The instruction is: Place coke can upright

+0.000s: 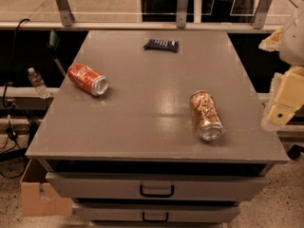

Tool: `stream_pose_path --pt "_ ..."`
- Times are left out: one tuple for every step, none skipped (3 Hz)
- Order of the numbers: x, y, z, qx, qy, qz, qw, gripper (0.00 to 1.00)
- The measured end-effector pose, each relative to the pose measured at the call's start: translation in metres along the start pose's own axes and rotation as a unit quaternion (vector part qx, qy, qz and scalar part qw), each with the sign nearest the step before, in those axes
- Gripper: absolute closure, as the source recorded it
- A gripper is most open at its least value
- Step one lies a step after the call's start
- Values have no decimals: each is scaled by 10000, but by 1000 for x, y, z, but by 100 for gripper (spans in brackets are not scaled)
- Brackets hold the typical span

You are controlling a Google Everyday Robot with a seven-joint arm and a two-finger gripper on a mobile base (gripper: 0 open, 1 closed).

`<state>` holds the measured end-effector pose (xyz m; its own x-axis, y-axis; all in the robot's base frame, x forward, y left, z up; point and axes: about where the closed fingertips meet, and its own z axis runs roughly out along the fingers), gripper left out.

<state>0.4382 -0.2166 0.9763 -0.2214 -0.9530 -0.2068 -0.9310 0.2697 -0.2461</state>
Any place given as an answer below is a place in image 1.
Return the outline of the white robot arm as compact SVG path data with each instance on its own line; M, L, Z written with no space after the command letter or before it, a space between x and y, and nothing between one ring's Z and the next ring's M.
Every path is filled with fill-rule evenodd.
M304 105L304 5L258 47L277 51L279 59L291 66L285 73L274 75L261 119L263 129L278 131Z

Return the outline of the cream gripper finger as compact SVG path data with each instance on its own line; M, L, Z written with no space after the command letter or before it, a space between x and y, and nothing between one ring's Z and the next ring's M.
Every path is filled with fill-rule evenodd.
M278 131L304 105L304 67L291 66L284 74L275 73L271 82L269 101L265 105L261 127Z
M258 48L269 52L279 51L281 33L282 28L276 29L270 36L260 42Z

